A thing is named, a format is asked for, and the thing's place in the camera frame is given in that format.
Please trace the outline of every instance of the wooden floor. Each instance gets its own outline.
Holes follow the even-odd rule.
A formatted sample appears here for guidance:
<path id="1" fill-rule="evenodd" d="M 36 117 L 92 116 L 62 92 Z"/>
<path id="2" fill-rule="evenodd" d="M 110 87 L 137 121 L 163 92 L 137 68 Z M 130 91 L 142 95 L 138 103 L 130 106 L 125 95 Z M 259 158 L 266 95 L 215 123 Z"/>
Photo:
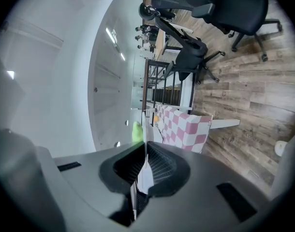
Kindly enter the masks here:
<path id="1" fill-rule="evenodd" d="M 202 75 L 202 84 L 195 86 L 193 114 L 214 118 L 237 118 L 241 123 L 228 129 L 210 131 L 203 154 L 213 156 L 269 194 L 280 158 L 274 152 L 277 140 L 288 141 L 295 134 L 295 32 L 275 0 L 269 0 L 267 18 L 277 18 L 283 25 L 264 26 L 261 36 L 269 60 L 261 61 L 261 50 L 253 37 L 245 37 L 236 53 L 231 51 L 235 40 L 187 11 L 176 11 L 174 23 L 194 30 L 207 44 L 208 55 L 226 52 L 208 63 L 217 84 Z M 174 39 L 170 44 L 178 46 Z M 175 60 L 165 53 L 160 61 Z"/>

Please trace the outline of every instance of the pink checkered cloth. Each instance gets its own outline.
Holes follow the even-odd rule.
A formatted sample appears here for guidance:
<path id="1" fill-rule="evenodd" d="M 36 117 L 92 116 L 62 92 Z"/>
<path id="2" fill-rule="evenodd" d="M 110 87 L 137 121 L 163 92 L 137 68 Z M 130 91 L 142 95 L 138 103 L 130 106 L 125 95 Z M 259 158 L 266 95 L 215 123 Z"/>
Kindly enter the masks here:
<path id="1" fill-rule="evenodd" d="M 156 104 L 156 108 L 157 115 L 164 123 L 162 142 L 201 153 L 213 117 L 188 115 L 168 105 Z"/>

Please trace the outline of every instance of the ceiling light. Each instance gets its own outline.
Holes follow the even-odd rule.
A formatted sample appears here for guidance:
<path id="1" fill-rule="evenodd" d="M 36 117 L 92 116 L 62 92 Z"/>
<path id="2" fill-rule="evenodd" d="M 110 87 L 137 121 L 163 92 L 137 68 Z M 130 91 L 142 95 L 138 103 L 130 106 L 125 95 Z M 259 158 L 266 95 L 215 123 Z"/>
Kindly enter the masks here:
<path id="1" fill-rule="evenodd" d="M 12 79 L 14 79 L 14 72 L 13 71 L 7 71 L 8 75 L 11 76 Z"/>
<path id="2" fill-rule="evenodd" d="M 105 29 L 105 31 L 106 31 L 106 32 L 107 32 L 107 34 L 110 36 L 110 39 L 112 40 L 113 44 L 115 44 L 115 40 L 114 40 L 114 38 L 113 38 L 112 34 L 110 33 L 109 29 L 108 29 L 108 28 L 106 28 L 106 29 Z"/>
<path id="3" fill-rule="evenodd" d="M 122 59 L 125 61 L 125 57 L 122 53 L 120 53 L 120 56 L 122 57 Z"/>

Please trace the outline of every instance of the black office chair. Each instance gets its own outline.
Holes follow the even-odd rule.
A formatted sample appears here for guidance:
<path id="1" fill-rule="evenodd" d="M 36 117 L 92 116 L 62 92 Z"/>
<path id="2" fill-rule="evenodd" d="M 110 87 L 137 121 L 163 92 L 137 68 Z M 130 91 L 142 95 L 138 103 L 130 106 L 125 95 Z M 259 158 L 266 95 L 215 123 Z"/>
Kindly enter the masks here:
<path id="1" fill-rule="evenodd" d="M 267 61 L 268 57 L 256 32 L 263 24 L 274 23 L 278 25 L 278 30 L 282 31 L 279 20 L 266 19 L 268 0 L 152 0 L 151 6 L 145 7 L 145 12 L 142 11 L 141 15 L 145 20 L 152 20 L 158 9 L 189 10 L 192 17 L 203 18 L 224 34 L 231 30 L 238 32 L 239 35 L 232 45 L 233 52 L 237 51 L 236 46 L 244 35 L 253 35 L 263 52 L 263 61 Z M 234 33 L 229 34 L 229 38 L 232 38 Z"/>
<path id="2" fill-rule="evenodd" d="M 190 73 L 196 73 L 195 81 L 197 84 L 200 84 L 200 72 L 202 69 L 205 69 L 215 82 L 218 83 L 220 81 L 219 78 L 216 78 L 211 73 L 206 63 L 219 54 L 225 56 L 224 52 L 217 51 L 211 56 L 205 58 L 205 55 L 207 54 L 207 46 L 201 41 L 201 39 L 194 39 L 183 30 L 182 32 L 184 35 L 180 34 L 174 27 L 170 25 L 170 23 L 163 20 L 160 15 L 155 17 L 155 23 L 161 30 L 174 37 L 182 45 L 182 47 L 175 47 L 175 49 L 180 50 L 176 58 L 176 64 L 174 65 L 171 63 L 169 65 L 166 73 L 164 74 L 164 78 L 167 78 L 170 72 L 178 72 L 180 81 L 183 81 Z"/>

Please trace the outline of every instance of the green object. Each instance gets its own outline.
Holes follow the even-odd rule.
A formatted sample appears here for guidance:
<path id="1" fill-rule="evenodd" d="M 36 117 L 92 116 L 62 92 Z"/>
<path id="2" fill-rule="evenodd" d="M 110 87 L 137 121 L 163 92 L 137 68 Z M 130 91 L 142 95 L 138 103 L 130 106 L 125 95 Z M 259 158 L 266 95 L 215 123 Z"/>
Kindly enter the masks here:
<path id="1" fill-rule="evenodd" d="M 139 122 L 133 123 L 133 143 L 143 142 L 143 128 Z"/>

